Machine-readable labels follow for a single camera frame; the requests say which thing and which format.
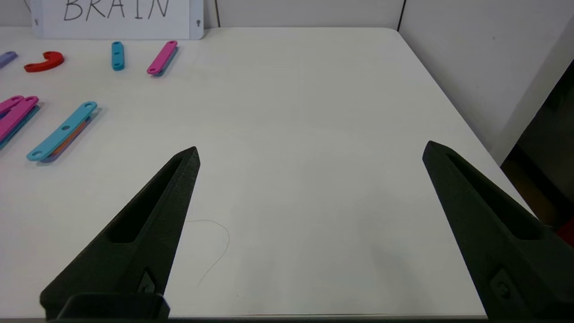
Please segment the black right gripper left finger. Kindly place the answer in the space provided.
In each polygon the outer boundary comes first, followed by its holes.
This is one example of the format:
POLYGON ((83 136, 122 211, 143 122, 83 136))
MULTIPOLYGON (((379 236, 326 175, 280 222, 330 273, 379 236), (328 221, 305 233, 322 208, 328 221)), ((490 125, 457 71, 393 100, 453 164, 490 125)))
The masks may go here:
POLYGON ((166 320, 164 299, 200 169, 174 155, 40 294, 47 320, 166 320))

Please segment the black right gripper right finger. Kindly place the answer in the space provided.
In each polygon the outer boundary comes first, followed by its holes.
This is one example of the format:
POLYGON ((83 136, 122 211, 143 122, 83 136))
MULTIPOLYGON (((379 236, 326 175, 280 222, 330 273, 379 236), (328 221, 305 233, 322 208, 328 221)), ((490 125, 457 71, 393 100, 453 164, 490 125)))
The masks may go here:
POLYGON ((422 161, 492 320, 572 320, 574 252, 450 147, 422 161))

